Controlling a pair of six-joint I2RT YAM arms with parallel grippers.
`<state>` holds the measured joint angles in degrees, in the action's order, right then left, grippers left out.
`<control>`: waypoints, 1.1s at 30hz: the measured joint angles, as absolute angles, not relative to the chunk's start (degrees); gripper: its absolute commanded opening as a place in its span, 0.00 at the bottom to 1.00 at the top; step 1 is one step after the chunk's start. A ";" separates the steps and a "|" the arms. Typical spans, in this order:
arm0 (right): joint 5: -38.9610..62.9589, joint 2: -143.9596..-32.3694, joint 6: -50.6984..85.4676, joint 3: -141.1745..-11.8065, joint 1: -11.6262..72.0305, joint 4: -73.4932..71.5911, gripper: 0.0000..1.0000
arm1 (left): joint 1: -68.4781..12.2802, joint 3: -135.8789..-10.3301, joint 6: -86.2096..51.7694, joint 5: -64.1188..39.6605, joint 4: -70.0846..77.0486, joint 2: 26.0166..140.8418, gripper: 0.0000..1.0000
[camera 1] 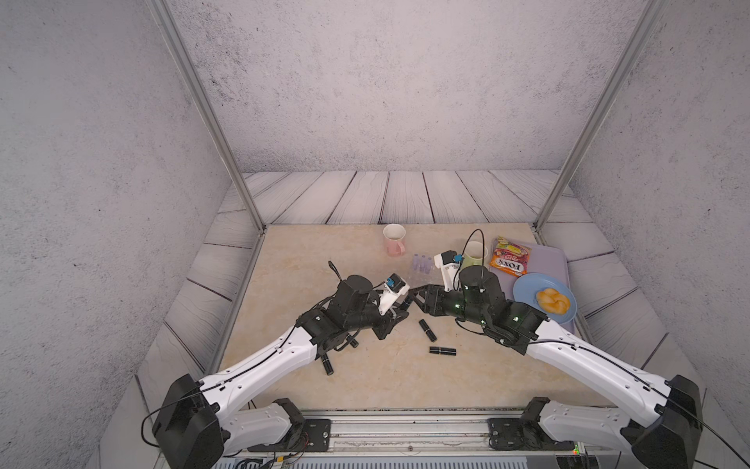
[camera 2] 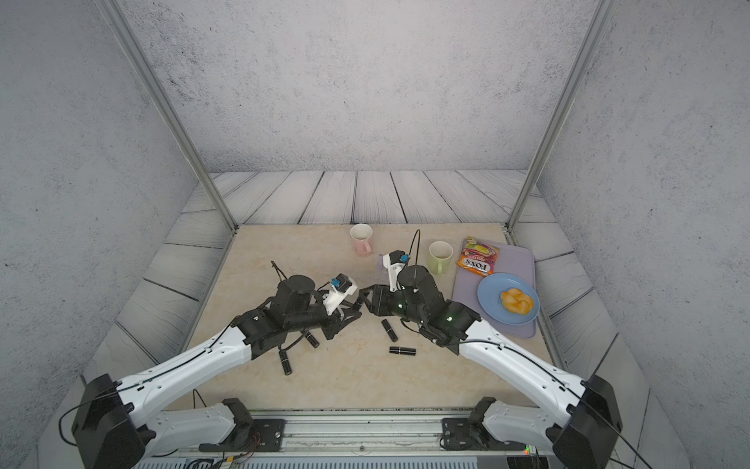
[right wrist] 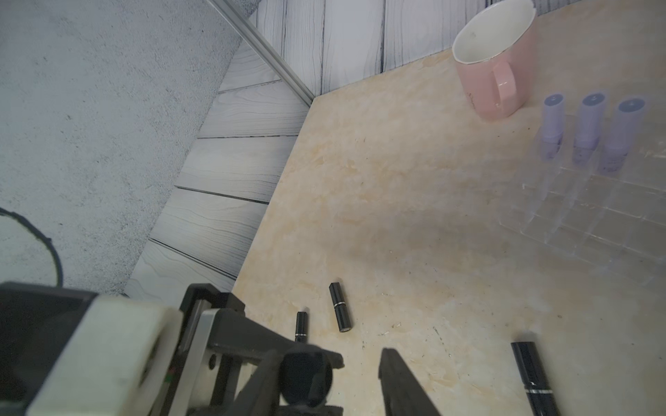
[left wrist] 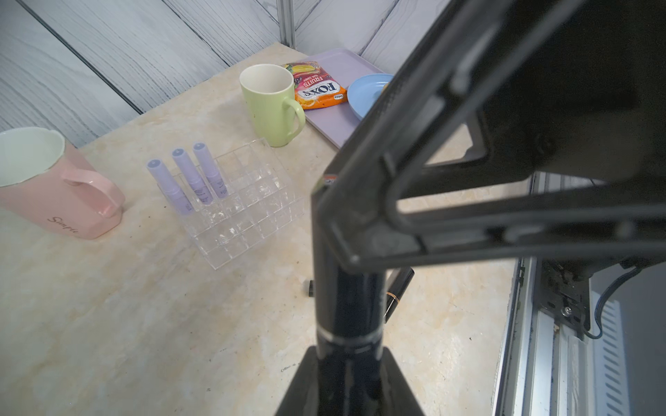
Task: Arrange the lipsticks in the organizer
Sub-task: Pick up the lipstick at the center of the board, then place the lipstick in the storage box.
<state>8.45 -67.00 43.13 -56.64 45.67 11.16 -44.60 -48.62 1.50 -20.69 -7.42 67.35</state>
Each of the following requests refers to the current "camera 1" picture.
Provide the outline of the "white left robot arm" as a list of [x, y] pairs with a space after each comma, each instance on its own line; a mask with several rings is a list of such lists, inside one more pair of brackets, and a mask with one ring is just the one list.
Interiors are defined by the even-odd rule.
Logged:
[[221, 457], [246, 449], [300, 451], [306, 419], [291, 400], [254, 410], [246, 405], [287, 374], [341, 350], [361, 330], [385, 339], [408, 316], [396, 304], [408, 291], [398, 275], [388, 277], [382, 289], [351, 275], [255, 354], [201, 379], [185, 374], [175, 380], [152, 426], [168, 465], [211, 468]]

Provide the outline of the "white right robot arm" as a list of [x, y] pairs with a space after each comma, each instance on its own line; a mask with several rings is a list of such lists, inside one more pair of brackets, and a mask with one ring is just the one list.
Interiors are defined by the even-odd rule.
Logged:
[[611, 402], [611, 408], [569, 406], [535, 398], [521, 416], [531, 443], [593, 444], [632, 453], [648, 468], [689, 468], [704, 428], [698, 386], [666, 379], [601, 351], [529, 304], [505, 297], [498, 278], [472, 266], [447, 285], [410, 289], [407, 297], [433, 317], [477, 324], [501, 346], [556, 367]]

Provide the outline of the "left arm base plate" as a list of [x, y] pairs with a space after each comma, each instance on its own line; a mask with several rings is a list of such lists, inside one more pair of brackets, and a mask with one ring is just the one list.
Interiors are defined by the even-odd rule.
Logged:
[[306, 419], [303, 424], [294, 424], [280, 442], [273, 445], [257, 445], [247, 449], [248, 453], [326, 453], [329, 450], [332, 421], [330, 419]]

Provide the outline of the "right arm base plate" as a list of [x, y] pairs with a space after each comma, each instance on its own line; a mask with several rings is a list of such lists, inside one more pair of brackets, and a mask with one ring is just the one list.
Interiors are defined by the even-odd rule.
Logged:
[[558, 442], [545, 434], [536, 422], [521, 418], [490, 418], [488, 445], [494, 451], [573, 451], [575, 443]]

